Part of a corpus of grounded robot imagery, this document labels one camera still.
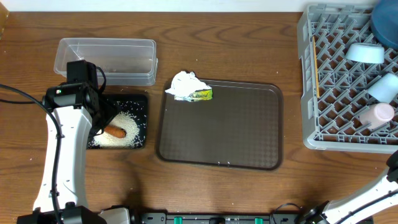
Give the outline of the black rectangular tray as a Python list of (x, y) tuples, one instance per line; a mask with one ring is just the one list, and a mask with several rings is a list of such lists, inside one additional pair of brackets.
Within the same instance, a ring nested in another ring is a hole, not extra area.
[(146, 143), (147, 97), (84, 91), (55, 99), (62, 149), (139, 149)]

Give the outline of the wooden chopstick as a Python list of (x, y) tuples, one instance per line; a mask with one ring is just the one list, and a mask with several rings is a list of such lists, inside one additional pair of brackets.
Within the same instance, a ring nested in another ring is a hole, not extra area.
[(320, 97), (319, 90), (319, 77), (318, 77), (318, 65), (317, 65), (317, 51), (316, 51), (316, 41), (315, 36), (312, 36), (312, 44), (313, 44), (313, 56), (314, 56), (314, 69), (315, 69), (315, 88), (316, 88), (316, 96), (317, 99)]

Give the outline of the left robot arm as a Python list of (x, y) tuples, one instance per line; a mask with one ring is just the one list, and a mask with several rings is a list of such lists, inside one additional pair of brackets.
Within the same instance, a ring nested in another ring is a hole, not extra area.
[(44, 174), (33, 212), (19, 216), (28, 223), (130, 223), (126, 206), (101, 212), (88, 208), (85, 190), (88, 143), (119, 114), (116, 103), (103, 95), (100, 68), (86, 60), (67, 63), (67, 80), (46, 91), (39, 106), (46, 112), (48, 141)]

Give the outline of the dark blue bowl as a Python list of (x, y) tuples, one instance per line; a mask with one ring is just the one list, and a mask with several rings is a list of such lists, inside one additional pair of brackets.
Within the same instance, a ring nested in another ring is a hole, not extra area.
[(373, 8), (370, 22), (375, 38), (397, 50), (397, 0), (380, 0)]

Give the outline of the dark brown serving tray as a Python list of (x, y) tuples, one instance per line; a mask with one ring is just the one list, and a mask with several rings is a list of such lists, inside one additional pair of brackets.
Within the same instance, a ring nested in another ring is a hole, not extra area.
[(205, 80), (211, 100), (164, 93), (155, 151), (159, 159), (276, 170), (283, 161), (283, 94), (273, 84)]

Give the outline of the light blue cup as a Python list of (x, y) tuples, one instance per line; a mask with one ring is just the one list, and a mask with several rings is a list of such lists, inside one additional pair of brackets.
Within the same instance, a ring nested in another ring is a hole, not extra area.
[(368, 89), (368, 93), (381, 103), (390, 103), (397, 95), (397, 85), (397, 76), (387, 73)]

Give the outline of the clear plastic bin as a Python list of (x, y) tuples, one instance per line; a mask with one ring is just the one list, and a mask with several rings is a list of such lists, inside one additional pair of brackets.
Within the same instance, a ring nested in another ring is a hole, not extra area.
[(53, 70), (66, 76), (67, 63), (86, 60), (102, 68), (108, 85), (152, 86), (157, 73), (157, 44), (152, 39), (63, 38)]

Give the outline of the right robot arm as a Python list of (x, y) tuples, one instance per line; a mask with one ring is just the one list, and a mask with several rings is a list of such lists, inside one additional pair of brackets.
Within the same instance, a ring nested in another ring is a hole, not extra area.
[(397, 153), (391, 154), (387, 168), (374, 181), (340, 200), (326, 201), (297, 219), (298, 223), (359, 223), (397, 205)]

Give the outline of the grey dishwasher rack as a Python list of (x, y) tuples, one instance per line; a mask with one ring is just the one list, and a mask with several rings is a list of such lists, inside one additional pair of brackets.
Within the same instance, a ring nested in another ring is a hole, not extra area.
[[(351, 44), (376, 44), (371, 32), (372, 6), (311, 4), (297, 24), (302, 63), (303, 143), (309, 149), (392, 154), (397, 150), (397, 118), (374, 129), (359, 121), (378, 103), (368, 88), (387, 73), (397, 74), (397, 51), (386, 48), (384, 62), (346, 59)], [(315, 36), (320, 97), (315, 88), (312, 36)]]

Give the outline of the pile of white rice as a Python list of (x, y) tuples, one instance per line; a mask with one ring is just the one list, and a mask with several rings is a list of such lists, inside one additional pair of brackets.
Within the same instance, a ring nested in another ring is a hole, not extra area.
[(120, 113), (110, 125), (122, 128), (126, 137), (119, 139), (108, 133), (94, 137), (88, 144), (90, 149), (139, 149), (146, 142), (147, 103), (145, 101), (118, 101)]

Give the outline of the light blue small bowl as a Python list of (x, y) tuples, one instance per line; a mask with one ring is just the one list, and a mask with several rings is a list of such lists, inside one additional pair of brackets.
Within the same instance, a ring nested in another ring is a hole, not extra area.
[(384, 62), (384, 47), (377, 44), (353, 43), (347, 51), (346, 59), (361, 63), (380, 64)]

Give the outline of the pale pink cup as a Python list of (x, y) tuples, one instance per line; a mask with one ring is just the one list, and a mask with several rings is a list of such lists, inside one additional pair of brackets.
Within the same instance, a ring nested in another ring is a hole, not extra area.
[(369, 125), (369, 129), (374, 129), (388, 123), (394, 117), (394, 108), (387, 103), (378, 103), (369, 107), (361, 113), (359, 121), (361, 124)]

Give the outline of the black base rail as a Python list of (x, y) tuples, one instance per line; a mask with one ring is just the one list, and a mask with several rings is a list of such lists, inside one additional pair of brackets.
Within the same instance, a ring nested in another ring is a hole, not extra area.
[(136, 223), (141, 224), (294, 224), (296, 214), (269, 215), (198, 215), (198, 214), (166, 214), (143, 213)]

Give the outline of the white tissue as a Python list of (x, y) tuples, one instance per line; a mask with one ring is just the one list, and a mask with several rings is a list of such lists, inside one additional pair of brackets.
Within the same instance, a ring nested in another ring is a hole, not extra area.
[(165, 92), (177, 98), (189, 98), (193, 93), (211, 89), (212, 87), (196, 77), (195, 72), (181, 71), (173, 77)]

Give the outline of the orange carrot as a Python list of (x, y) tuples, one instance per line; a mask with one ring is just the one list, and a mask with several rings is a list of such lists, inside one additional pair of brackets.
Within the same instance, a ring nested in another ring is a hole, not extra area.
[(111, 136), (114, 136), (119, 139), (126, 137), (125, 130), (123, 130), (122, 128), (119, 128), (117, 126), (108, 125), (107, 127), (105, 127), (104, 131), (106, 133), (110, 134)]

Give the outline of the yellow green wrapper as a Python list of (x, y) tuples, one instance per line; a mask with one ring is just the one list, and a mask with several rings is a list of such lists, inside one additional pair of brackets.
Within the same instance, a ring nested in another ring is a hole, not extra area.
[(174, 100), (188, 101), (188, 102), (205, 101), (205, 100), (211, 100), (212, 98), (213, 98), (212, 89), (195, 91), (191, 93), (189, 96), (174, 96)]

